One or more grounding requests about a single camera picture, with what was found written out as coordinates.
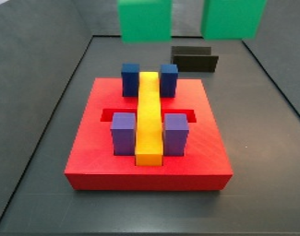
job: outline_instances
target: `yellow block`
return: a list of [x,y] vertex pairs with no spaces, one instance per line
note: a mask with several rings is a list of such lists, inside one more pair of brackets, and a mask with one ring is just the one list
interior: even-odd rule
[[140,73],[134,155],[137,166],[164,165],[162,114],[157,72]]

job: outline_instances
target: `blue block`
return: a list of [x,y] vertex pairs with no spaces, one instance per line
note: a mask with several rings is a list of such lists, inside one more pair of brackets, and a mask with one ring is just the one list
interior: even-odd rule
[[114,155],[134,155],[134,113],[116,112],[112,123],[112,135],[114,143]]
[[165,156],[184,156],[189,124],[186,115],[172,113],[165,115]]
[[122,96],[137,97],[140,64],[122,64],[121,75],[122,75]]
[[174,98],[177,78],[178,78],[178,68],[177,65],[168,64],[161,65],[161,75],[160,75],[160,92],[161,98]]

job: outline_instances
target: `gray floor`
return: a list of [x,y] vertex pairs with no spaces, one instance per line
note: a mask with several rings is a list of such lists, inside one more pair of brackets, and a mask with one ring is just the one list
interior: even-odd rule
[[[172,45],[212,46],[216,72],[186,73],[205,85],[235,176],[221,192],[77,192],[63,176],[94,77],[121,64],[158,70]],[[300,118],[240,41],[174,39],[122,44],[96,38],[0,223],[13,233],[300,232]]]

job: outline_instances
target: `red block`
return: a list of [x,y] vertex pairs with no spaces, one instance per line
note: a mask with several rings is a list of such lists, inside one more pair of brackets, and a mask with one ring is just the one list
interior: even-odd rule
[[114,156],[114,112],[137,112],[137,98],[122,97],[121,79],[98,78],[73,144],[65,174],[77,190],[200,191],[224,189],[232,168],[200,80],[178,79],[176,98],[164,98],[162,113],[184,112],[189,136],[184,157],[164,157],[164,166],[140,167],[133,156]]

